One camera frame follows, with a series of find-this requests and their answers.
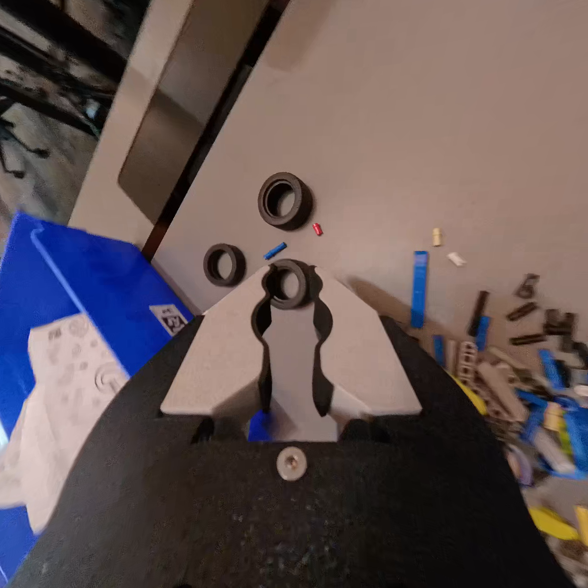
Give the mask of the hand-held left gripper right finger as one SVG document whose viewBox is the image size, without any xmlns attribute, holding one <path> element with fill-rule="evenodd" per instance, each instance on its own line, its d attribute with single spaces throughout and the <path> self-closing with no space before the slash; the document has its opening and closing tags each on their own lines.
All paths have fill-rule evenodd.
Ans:
<svg viewBox="0 0 588 588">
<path fill-rule="evenodd" d="M 337 440 L 352 422 L 414 418 L 422 404 L 382 317 L 327 270 L 309 269 L 313 301 L 312 399 L 336 425 Z"/>
</svg>

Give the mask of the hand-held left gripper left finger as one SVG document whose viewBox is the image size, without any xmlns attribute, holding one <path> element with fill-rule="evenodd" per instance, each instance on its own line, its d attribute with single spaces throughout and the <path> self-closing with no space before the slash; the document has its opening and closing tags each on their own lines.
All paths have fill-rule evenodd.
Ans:
<svg viewBox="0 0 588 588">
<path fill-rule="evenodd" d="M 160 411 L 165 416 L 209 419 L 219 438 L 247 440 L 251 419 L 272 398 L 269 345 L 272 322 L 266 265 L 203 315 Z"/>
</svg>

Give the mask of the black rubber tire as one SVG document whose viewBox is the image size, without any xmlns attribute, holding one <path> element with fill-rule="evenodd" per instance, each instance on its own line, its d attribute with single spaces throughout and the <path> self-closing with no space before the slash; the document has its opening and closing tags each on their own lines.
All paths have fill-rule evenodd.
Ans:
<svg viewBox="0 0 588 588">
<path fill-rule="evenodd" d="M 309 265 L 294 259 L 278 260 L 270 264 L 272 267 L 267 279 L 271 305 L 280 311 L 292 311 L 307 304 L 309 290 Z M 285 291 L 287 275 L 296 279 L 296 290 L 293 295 Z"/>
<path fill-rule="evenodd" d="M 226 255 L 231 262 L 231 270 L 227 276 L 222 276 L 219 261 Z M 230 244 L 217 243 L 206 251 L 203 258 L 203 272 L 209 282 L 217 287 L 233 287 L 241 282 L 246 273 L 246 259 L 242 251 Z"/>
<path fill-rule="evenodd" d="M 313 195 L 296 175 L 278 172 L 262 184 L 258 210 L 266 224 L 282 231 L 294 231 L 308 221 L 313 210 Z"/>
</svg>

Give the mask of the pile of lego pieces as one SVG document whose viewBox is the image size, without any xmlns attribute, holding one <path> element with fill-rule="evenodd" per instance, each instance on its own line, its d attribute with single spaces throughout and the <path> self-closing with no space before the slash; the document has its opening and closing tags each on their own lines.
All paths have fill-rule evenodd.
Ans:
<svg viewBox="0 0 588 588">
<path fill-rule="evenodd" d="M 542 373 L 510 353 L 488 345 L 492 317 L 485 315 L 489 292 L 474 303 L 466 339 L 432 334 L 433 357 L 486 418 L 523 490 L 529 513 L 575 587 L 587 587 L 587 345 L 573 340 L 574 313 L 545 312 L 538 333 L 509 339 L 512 346 L 561 338 L 561 351 L 582 362 L 579 369 L 548 348 L 537 348 Z M 556 502 L 541 502 L 542 485 L 551 480 L 581 482 L 584 495 L 572 503 L 575 521 L 552 506 L 571 501 L 572 489 Z"/>
</svg>

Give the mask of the labelled blue storage bin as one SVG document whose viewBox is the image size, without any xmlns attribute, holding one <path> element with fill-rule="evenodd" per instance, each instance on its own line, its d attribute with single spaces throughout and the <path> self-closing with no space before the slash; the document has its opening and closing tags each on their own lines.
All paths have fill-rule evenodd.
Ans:
<svg viewBox="0 0 588 588">
<path fill-rule="evenodd" d="M 193 317 L 136 246 L 16 213 L 1 259 L 1 448 L 35 384 L 31 329 L 79 313 L 128 379 Z M 24 507 L 1 510 L 1 587 L 37 538 Z"/>
</svg>

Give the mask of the open instruction booklet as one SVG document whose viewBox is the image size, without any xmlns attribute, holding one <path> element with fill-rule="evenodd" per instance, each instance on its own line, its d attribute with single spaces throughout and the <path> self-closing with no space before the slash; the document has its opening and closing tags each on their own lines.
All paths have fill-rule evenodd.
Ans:
<svg viewBox="0 0 588 588">
<path fill-rule="evenodd" d="M 40 535 L 89 434 L 128 375 L 83 313 L 31 329 L 28 357 L 35 384 L 1 449 L 1 509 L 24 507 Z"/>
</svg>

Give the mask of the dark metal frame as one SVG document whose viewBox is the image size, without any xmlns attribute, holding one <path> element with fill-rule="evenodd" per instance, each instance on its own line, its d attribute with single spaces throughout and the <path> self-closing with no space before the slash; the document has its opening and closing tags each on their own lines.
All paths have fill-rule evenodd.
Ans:
<svg viewBox="0 0 588 588">
<path fill-rule="evenodd" d="M 45 81 L 26 86 L 20 75 L 1 74 L 1 168 L 15 179 L 22 180 L 26 172 L 8 167 L 5 143 L 13 142 L 40 159 L 49 158 L 50 151 L 17 137 L 14 123 L 5 118 L 14 105 L 100 138 L 128 60 L 117 48 L 132 48 L 150 1 L 90 1 L 106 11 L 101 24 L 112 42 L 94 34 L 68 11 L 70 4 L 81 10 L 87 3 L 1 1 L 2 16 L 9 15 L 47 44 L 44 49 L 1 24 L 1 58 Z"/>
</svg>

